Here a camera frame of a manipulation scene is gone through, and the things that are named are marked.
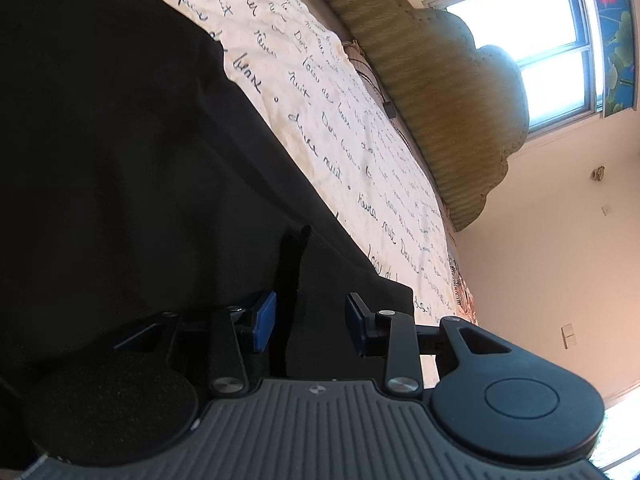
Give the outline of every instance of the black fabric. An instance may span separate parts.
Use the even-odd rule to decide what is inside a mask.
[[[403,289],[394,308],[412,313],[410,291],[377,277],[228,81],[221,45],[161,0],[0,8],[0,370],[140,317],[276,288],[272,371],[287,372],[277,363],[295,321],[318,347],[305,368],[305,338],[290,342],[293,375],[358,376],[362,362],[341,358],[344,295]],[[296,316],[306,225],[332,249],[304,255]]]

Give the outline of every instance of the black cloth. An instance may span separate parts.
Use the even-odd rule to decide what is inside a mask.
[[[274,288],[272,372],[381,373],[354,356],[344,297],[412,314],[411,291],[377,276],[218,42],[161,0],[0,9],[0,370]]]

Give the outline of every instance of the window frame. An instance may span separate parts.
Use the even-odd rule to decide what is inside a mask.
[[[431,9],[446,10],[447,7],[462,1],[465,0],[423,0],[422,4],[424,7]],[[550,57],[558,56],[560,54],[568,54],[570,52],[582,52],[585,92],[584,106],[577,110],[571,110],[564,114],[549,118],[548,120],[529,128],[527,140],[592,116],[602,116],[603,102],[602,96],[597,95],[596,64],[593,47],[593,39],[600,37],[600,31],[591,30],[591,21],[589,19],[585,0],[569,0],[569,2],[572,8],[572,15],[574,17],[576,40],[573,43],[562,45],[541,54],[520,60],[520,62],[518,62],[518,67],[520,70],[523,70],[525,67],[543,59],[549,59]]]

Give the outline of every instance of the floral curtain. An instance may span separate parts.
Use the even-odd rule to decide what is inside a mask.
[[[636,92],[636,45],[629,0],[596,0],[604,48],[604,116],[631,108]]]

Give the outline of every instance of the bed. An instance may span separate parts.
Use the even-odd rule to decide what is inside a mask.
[[[238,84],[380,276],[414,291],[415,320],[455,314],[433,187],[340,39],[300,0],[164,0],[222,42]],[[424,359],[426,385],[437,381]]]

